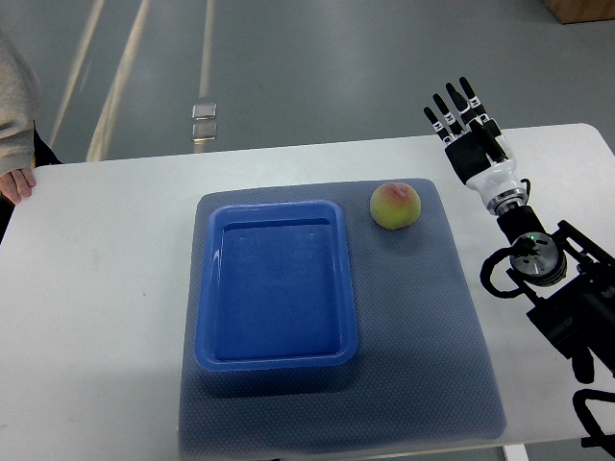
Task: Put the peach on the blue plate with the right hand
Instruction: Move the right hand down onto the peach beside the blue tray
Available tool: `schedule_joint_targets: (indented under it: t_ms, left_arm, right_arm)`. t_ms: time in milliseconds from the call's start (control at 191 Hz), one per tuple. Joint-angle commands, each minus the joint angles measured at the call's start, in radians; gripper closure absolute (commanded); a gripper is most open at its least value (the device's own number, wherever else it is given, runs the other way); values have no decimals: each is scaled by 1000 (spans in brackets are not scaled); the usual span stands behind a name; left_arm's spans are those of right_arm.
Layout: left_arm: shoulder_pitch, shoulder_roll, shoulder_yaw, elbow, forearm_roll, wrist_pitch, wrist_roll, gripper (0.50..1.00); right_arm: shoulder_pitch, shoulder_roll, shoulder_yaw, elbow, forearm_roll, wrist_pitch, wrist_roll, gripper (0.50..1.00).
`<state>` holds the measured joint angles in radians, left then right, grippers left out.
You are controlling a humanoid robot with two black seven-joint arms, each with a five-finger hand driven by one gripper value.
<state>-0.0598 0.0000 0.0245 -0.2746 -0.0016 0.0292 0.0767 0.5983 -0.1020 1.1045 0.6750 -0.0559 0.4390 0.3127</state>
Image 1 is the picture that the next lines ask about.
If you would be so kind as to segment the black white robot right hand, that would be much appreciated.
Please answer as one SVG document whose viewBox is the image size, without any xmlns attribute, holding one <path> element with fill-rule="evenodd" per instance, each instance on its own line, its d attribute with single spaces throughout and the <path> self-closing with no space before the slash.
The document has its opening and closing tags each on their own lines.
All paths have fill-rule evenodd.
<svg viewBox="0 0 615 461">
<path fill-rule="evenodd" d="M 494 118 L 465 77 L 459 86 L 446 84 L 453 103 L 449 108 L 435 93 L 436 109 L 424 114 L 444 145 L 444 151 L 459 180 L 477 192 L 493 215 L 507 207 L 520 206 L 529 197 L 529 183 L 516 175 L 516 158 Z"/>
</svg>

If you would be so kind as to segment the bystander bare hand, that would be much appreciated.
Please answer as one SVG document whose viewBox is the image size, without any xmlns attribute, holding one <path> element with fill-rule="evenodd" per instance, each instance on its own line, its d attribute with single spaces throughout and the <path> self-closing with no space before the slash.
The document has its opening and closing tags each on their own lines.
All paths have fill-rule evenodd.
<svg viewBox="0 0 615 461">
<path fill-rule="evenodd" d="M 13 169 L 1 176 L 1 193 L 14 205 L 29 198 L 36 185 L 37 181 L 31 168 Z"/>
</svg>

